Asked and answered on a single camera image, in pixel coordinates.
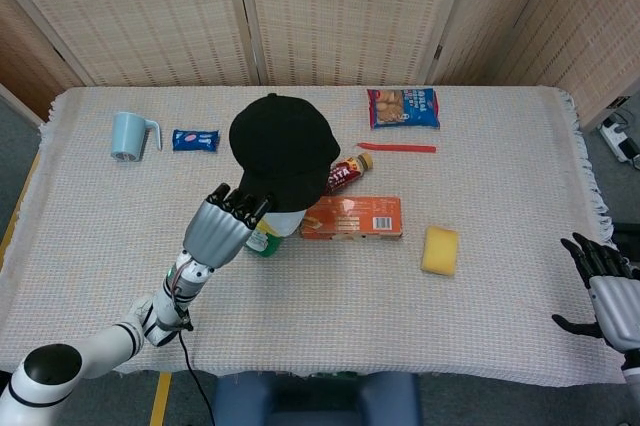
bottle cap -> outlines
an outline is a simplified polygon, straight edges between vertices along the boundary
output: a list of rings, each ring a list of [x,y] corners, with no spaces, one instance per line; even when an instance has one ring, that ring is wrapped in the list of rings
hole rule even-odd
[[[373,158],[369,153],[362,153],[358,157],[362,160],[365,171],[373,168]]]

mug handle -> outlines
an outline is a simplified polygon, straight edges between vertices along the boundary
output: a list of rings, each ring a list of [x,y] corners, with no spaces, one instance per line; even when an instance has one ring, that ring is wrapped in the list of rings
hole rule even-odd
[[[160,125],[155,121],[151,121],[150,119],[144,120],[144,127],[146,129],[155,129],[156,130],[156,144],[158,145],[158,150],[162,150],[162,137],[160,136]]]

black baseball cap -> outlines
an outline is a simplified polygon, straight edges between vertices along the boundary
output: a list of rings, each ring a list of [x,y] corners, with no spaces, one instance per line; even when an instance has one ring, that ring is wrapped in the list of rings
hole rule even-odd
[[[238,114],[229,131],[236,161],[244,169],[240,189],[272,194],[272,212],[301,211],[322,196],[340,146],[325,117],[301,98],[271,93]]]

white tablecloth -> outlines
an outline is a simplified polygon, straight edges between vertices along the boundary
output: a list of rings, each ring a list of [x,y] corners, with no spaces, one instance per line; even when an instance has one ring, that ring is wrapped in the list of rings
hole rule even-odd
[[[622,358],[602,341],[560,330],[593,312],[559,239],[605,240],[610,221],[574,131],[570,98],[543,87],[437,87],[440,131],[371,131],[362,87],[82,88],[54,104],[41,160],[0,275],[0,368],[32,348],[116,322],[160,287],[185,227],[221,181],[241,170],[233,117],[267,92],[303,97],[355,144],[434,144],[437,154],[373,153],[351,195],[402,198],[397,242],[283,242],[271,258],[243,251],[191,307],[194,366],[245,370],[468,373],[542,385],[618,382]],[[109,156],[115,112],[160,123],[139,163]],[[219,152],[172,152],[178,129],[220,129]],[[428,225],[460,234],[458,272],[420,271]],[[177,341],[119,368],[185,368]]]

snack bag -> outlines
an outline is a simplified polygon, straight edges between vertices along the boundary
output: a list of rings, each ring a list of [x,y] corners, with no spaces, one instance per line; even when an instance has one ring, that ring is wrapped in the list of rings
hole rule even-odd
[[[219,140],[218,131],[181,131],[173,130],[174,151],[211,151],[215,152]]]
[[[384,126],[440,128],[438,99],[431,89],[368,89],[371,129]]]

